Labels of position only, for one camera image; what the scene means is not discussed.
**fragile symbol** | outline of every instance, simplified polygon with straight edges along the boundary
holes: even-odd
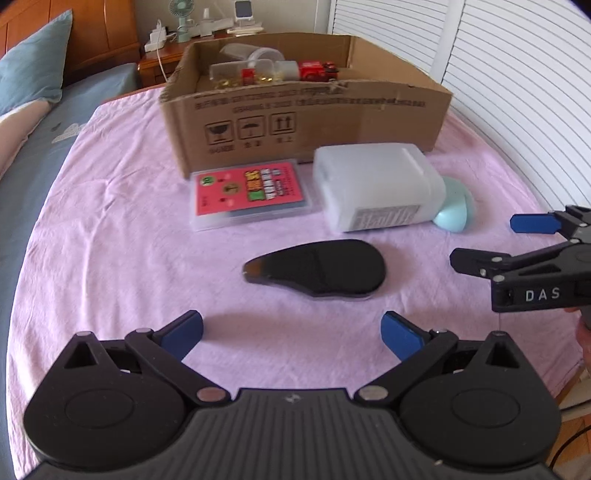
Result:
[[[206,125],[205,134],[209,145],[216,145],[218,143],[231,142],[234,140],[232,122],[230,121]]]

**wooden headboard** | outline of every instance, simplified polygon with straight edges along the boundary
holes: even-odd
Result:
[[[73,12],[73,25],[65,83],[139,61],[134,0],[14,0],[0,14],[0,58],[68,9]]]

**pink bedsheet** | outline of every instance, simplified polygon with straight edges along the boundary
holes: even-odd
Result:
[[[449,266],[455,247],[519,254],[558,241],[509,230],[513,213],[540,207],[456,117],[448,116],[428,157],[474,193],[478,219],[469,233],[424,223],[335,235],[322,213],[192,232],[189,184],[177,171],[158,94],[99,107],[31,235],[8,341],[7,409],[17,477],[36,463],[22,431],[25,406],[74,332],[122,338],[137,327],[156,330],[188,309],[203,315],[205,335],[186,364],[233,394],[240,387],[354,391],[398,363],[379,335],[379,319],[389,309],[465,339],[506,330],[553,393],[573,375],[581,360],[575,315],[493,313],[489,282]],[[242,280],[241,266],[253,257],[343,236],[374,244],[386,259],[387,280],[370,300],[313,301]]]

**power strip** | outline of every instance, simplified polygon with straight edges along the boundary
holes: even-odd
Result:
[[[164,47],[165,43],[166,43],[166,37],[164,37],[158,43],[156,43],[156,42],[146,43],[146,45],[144,45],[144,50],[146,52],[160,50],[162,47]]]

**blue bedsheet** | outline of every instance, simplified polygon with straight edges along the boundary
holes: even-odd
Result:
[[[29,137],[0,180],[0,478],[14,479],[6,418],[6,352],[12,301],[27,243],[47,193],[85,124],[105,100],[138,88],[137,66],[126,64],[64,89],[61,102]]]

